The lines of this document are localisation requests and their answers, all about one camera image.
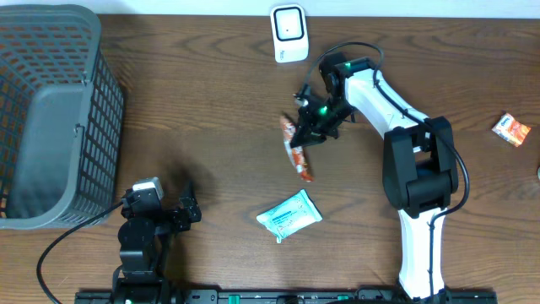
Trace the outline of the small orange tissue pack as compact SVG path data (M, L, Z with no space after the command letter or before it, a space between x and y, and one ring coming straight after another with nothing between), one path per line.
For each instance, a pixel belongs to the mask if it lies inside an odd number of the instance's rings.
M506 142L519 147L523 144L531 129L527 125L518 122L511 114L505 113L492 127L492 131Z

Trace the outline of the white barcode scanner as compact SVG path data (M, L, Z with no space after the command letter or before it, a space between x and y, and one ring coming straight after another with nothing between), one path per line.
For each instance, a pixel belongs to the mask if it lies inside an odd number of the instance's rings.
M274 7L270 13L274 58L278 63L299 62L309 55L305 11L298 4Z

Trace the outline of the red orange snack packet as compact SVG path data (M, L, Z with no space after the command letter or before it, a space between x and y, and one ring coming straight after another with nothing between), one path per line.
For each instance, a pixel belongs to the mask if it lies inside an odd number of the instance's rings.
M291 147L291 142L296 131L296 126L293 122L287 118L285 115L282 115L279 119L280 127L283 133L283 145L293 165L294 170L300 176L300 178L305 182L313 182L314 177L311 174L308 161L305 157L305 152L302 147Z

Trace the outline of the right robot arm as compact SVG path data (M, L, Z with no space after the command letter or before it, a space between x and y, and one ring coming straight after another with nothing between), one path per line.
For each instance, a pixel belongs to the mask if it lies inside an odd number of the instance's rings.
M348 60L341 52L326 54L316 67L328 96L313 95L309 85L296 94L299 120L289 147L337 138L346 118L354 111L363 114L383 140L382 185L400 220L398 284L409 301L449 301L440 251L445 212L458 184L450 123L412 108L368 57Z

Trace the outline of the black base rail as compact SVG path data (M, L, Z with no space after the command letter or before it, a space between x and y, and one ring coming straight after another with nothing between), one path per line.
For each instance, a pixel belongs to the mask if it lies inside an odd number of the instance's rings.
M217 291L175 290L170 300L143 296L141 291L82 291L74 303L176 303L176 304L322 304L322 303L498 303L493 291L442 290L434 300L411 300L392 288L368 287L357 291Z

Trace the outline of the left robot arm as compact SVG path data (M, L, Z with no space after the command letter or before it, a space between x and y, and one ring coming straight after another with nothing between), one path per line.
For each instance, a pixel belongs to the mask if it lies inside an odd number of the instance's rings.
M121 198L121 215L127 220L118 234L123 274L111 292L113 304L184 303L185 293L165 277L170 244L177 234L202 219L193 184L188 182L179 205L164 209L158 178L140 181Z

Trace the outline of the teal wet wipes pack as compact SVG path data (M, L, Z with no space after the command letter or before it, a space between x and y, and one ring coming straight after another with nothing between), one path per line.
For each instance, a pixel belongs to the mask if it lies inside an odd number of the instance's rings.
M322 221L322 216L305 189L283 201L281 204L259 214L256 220L276 237L276 243Z

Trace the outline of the grey plastic mesh basket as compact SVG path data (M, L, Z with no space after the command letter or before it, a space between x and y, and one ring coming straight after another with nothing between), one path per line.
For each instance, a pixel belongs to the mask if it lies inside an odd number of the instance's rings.
M1 9L1 227L66 228L114 198L124 98L78 5Z

